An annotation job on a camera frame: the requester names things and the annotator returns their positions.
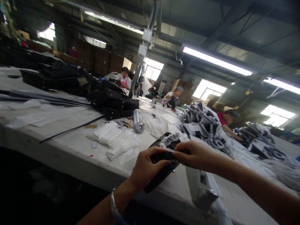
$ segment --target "woman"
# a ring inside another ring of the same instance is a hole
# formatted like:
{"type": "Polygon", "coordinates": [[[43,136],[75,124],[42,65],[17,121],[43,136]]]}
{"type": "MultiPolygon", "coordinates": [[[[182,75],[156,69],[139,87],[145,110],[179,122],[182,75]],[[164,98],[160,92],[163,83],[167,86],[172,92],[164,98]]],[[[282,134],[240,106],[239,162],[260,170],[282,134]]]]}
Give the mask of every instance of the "woman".
{"type": "Polygon", "coordinates": [[[120,77],[121,88],[130,90],[131,79],[128,77],[129,69],[127,67],[122,68],[122,76],[120,77]]]}
{"type": "Polygon", "coordinates": [[[181,86],[178,86],[174,89],[174,92],[168,92],[168,94],[166,94],[166,96],[159,103],[167,104],[168,101],[171,100],[172,96],[178,98],[182,94],[182,92],[183,88],[181,86]]]}
{"type": "Polygon", "coordinates": [[[127,67],[123,67],[121,74],[117,72],[112,72],[106,75],[105,78],[119,80],[121,82],[121,88],[130,90],[131,79],[128,77],[128,74],[129,74],[129,69],[127,67]]]}
{"type": "Polygon", "coordinates": [[[243,139],[239,136],[237,136],[228,126],[227,123],[233,121],[234,119],[238,118],[240,114],[233,110],[229,109],[226,110],[224,113],[222,112],[217,112],[217,115],[219,117],[219,120],[221,122],[222,128],[227,131],[228,133],[231,134],[231,136],[239,141],[242,141],[243,139]]]}

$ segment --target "rolled fabric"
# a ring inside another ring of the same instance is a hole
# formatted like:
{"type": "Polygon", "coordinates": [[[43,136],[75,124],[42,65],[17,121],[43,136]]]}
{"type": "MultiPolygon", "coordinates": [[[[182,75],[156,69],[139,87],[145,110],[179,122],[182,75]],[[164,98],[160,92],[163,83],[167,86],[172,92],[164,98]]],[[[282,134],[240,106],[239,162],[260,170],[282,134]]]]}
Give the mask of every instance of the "rolled fabric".
{"type": "Polygon", "coordinates": [[[133,112],[133,129],[136,133],[142,133],[145,129],[144,124],[139,122],[137,109],[133,112]]]}

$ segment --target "cardboard box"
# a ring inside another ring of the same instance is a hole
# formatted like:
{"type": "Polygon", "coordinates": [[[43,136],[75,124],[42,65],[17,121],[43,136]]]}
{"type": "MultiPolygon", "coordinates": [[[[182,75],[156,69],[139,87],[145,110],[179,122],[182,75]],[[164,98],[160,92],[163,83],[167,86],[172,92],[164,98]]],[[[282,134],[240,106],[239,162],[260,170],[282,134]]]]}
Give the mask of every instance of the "cardboard box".
{"type": "Polygon", "coordinates": [[[53,54],[54,54],[54,56],[56,57],[56,58],[59,58],[60,59],[60,55],[62,54],[61,52],[59,52],[59,51],[55,51],[55,50],[53,50],[53,54]]]}
{"type": "Polygon", "coordinates": [[[108,75],[108,69],[102,68],[102,76],[108,75]]]}
{"type": "Polygon", "coordinates": [[[102,67],[98,64],[95,64],[94,66],[94,72],[97,74],[101,74],[102,75],[102,67]]]}
{"type": "Polygon", "coordinates": [[[94,56],[95,55],[95,46],[88,42],[85,42],[84,43],[84,51],[88,52],[89,54],[94,56]]]}
{"type": "Polygon", "coordinates": [[[84,68],[85,68],[87,71],[93,72],[93,71],[94,71],[94,64],[91,63],[91,62],[85,61],[85,62],[84,62],[84,68]]]}
{"type": "Polygon", "coordinates": [[[77,66],[77,59],[76,58],[73,58],[71,56],[68,56],[66,54],[61,53],[60,54],[60,59],[62,61],[64,61],[65,63],[69,63],[69,64],[77,66]]]}
{"type": "Polygon", "coordinates": [[[97,56],[95,57],[95,64],[98,64],[105,69],[109,69],[110,66],[110,62],[107,59],[100,58],[97,56]]]}
{"type": "Polygon", "coordinates": [[[77,51],[77,59],[83,59],[84,60],[84,55],[85,55],[84,50],[79,49],[77,51]]]}
{"type": "Polygon", "coordinates": [[[176,87],[178,87],[178,86],[183,87],[184,84],[185,84],[185,81],[183,81],[183,80],[181,80],[181,79],[175,80],[175,82],[174,82],[174,84],[173,84],[173,87],[172,87],[171,91],[173,92],[174,89],[175,89],[176,87]]]}
{"type": "Polygon", "coordinates": [[[215,107],[216,109],[223,110],[224,104],[223,104],[223,103],[220,103],[220,102],[215,102],[215,103],[213,104],[213,107],[215,107]]]}
{"type": "Polygon", "coordinates": [[[117,54],[114,54],[114,53],[112,53],[111,55],[110,55],[110,62],[111,63],[115,63],[115,64],[118,64],[118,55],[117,54]]]}
{"type": "Polygon", "coordinates": [[[85,65],[84,65],[84,60],[83,59],[77,59],[77,66],[80,66],[81,68],[85,68],[85,65]]]}
{"type": "Polygon", "coordinates": [[[193,88],[194,84],[190,82],[186,82],[183,86],[183,89],[187,92],[190,92],[190,90],[193,88]]]}
{"type": "Polygon", "coordinates": [[[116,64],[116,63],[110,63],[110,67],[109,67],[109,69],[111,69],[111,70],[114,70],[114,71],[119,71],[119,72],[121,72],[121,70],[122,70],[122,66],[121,65],[119,65],[119,64],[116,64]]]}
{"type": "Polygon", "coordinates": [[[106,60],[110,60],[110,52],[104,50],[103,48],[100,47],[95,47],[95,56],[99,58],[103,58],[106,60]]]}
{"type": "Polygon", "coordinates": [[[83,52],[83,59],[90,63],[95,62],[95,56],[93,54],[90,54],[89,52],[83,52]]]}
{"type": "Polygon", "coordinates": [[[137,64],[136,63],[131,63],[130,69],[135,71],[137,69],[137,64]]]}
{"type": "Polygon", "coordinates": [[[180,105],[183,105],[185,102],[185,98],[179,97],[179,99],[180,99],[180,105]]]}
{"type": "Polygon", "coordinates": [[[193,100],[194,100],[193,98],[186,98],[184,103],[186,105],[190,105],[193,102],[193,100]]]}
{"type": "Polygon", "coordinates": [[[189,92],[183,91],[183,92],[181,93],[180,97],[182,97],[182,98],[187,98],[188,94],[189,94],[189,92]]]}
{"type": "Polygon", "coordinates": [[[76,39],[76,49],[77,49],[77,51],[84,52],[84,43],[85,43],[85,41],[80,40],[80,39],[76,39]]]}
{"type": "Polygon", "coordinates": [[[29,33],[26,33],[26,32],[24,32],[24,31],[21,31],[21,30],[19,30],[19,32],[20,32],[21,34],[23,34],[23,35],[24,35],[24,37],[25,37],[27,40],[30,40],[29,33]]]}
{"type": "Polygon", "coordinates": [[[102,68],[109,69],[109,61],[107,59],[100,59],[100,65],[102,68]]]}

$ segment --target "red shirt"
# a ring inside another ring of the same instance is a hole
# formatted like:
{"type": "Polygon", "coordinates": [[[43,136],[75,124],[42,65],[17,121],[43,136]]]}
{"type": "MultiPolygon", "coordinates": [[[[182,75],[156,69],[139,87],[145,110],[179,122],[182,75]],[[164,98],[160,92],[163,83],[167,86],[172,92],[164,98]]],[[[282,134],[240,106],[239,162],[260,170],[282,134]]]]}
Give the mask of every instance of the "red shirt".
{"type": "Polygon", "coordinates": [[[224,120],[223,120],[223,113],[217,112],[217,115],[218,115],[219,120],[220,120],[220,122],[221,122],[222,125],[227,124],[227,121],[224,121],[224,120]]]}

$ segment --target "bag strap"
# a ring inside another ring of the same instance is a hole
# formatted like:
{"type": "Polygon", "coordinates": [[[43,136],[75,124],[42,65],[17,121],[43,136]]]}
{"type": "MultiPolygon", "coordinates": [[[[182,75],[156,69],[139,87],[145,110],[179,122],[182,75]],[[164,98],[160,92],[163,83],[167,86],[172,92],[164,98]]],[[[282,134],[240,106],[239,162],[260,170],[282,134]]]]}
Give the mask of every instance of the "bag strap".
{"type": "Polygon", "coordinates": [[[40,141],[39,144],[41,144],[41,143],[43,143],[43,142],[45,142],[45,141],[48,141],[48,140],[50,140],[50,139],[52,139],[52,138],[54,138],[54,137],[56,137],[56,136],[58,136],[58,135],[60,135],[60,134],[65,133],[65,132],[68,132],[68,131],[71,131],[71,130],[75,130],[75,129],[80,128],[80,127],[83,127],[83,126],[86,126],[86,125],[88,125],[88,124],[90,124],[90,123],[93,123],[93,122],[95,122],[95,121],[97,121],[97,120],[99,120],[99,119],[102,119],[102,118],[104,118],[104,117],[105,117],[104,115],[103,115],[103,116],[100,116],[100,117],[98,117],[98,118],[96,118],[96,119],[94,119],[94,120],[92,120],[92,121],[90,121],[90,122],[87,122],[87,123],[85,123],[85,124],[79,125],[78,127],[75,127],[75,128],[72,128],[72,129],[69,129],[69,130],[66,130],[66,131],[63,131],[63,132],[61,132],[61,133],[59,133],[59,134],[55,134],[55,135],[53,135],[53,136],[51,136],[51,137],[49,137],[49,138],[46,138],[45,140],[40,141]]]}

